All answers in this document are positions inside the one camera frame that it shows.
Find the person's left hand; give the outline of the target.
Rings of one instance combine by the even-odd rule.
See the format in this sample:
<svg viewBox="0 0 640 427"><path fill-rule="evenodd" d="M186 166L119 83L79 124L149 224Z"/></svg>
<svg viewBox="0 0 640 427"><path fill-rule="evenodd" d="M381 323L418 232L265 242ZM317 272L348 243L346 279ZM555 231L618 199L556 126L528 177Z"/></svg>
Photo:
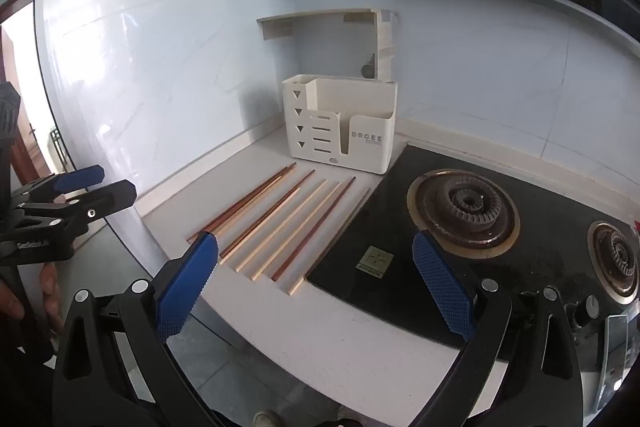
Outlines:
<svg viewBox="0 0 640 427"><path fill-rule="evenodd" d="M64 329L64 321L60 313L60 286L58 286L58 270L49 262L45 263L39 274L39 284L42 290L43 308L48 314L48 322L51 331L61 334ZM12 293L6 283L1 283L0 309L11 319L21 320L25 311L17 297Z"/></svg>

